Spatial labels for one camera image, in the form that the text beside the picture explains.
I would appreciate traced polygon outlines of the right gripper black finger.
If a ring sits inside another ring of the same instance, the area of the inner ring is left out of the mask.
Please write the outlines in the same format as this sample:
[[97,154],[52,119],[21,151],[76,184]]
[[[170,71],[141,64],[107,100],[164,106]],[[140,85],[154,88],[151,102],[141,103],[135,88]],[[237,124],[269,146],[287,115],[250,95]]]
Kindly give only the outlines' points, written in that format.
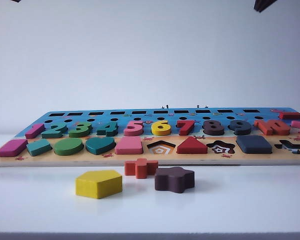
[[273,4],[273,0],[255,0],[253,9],[255,11],[264,11]]

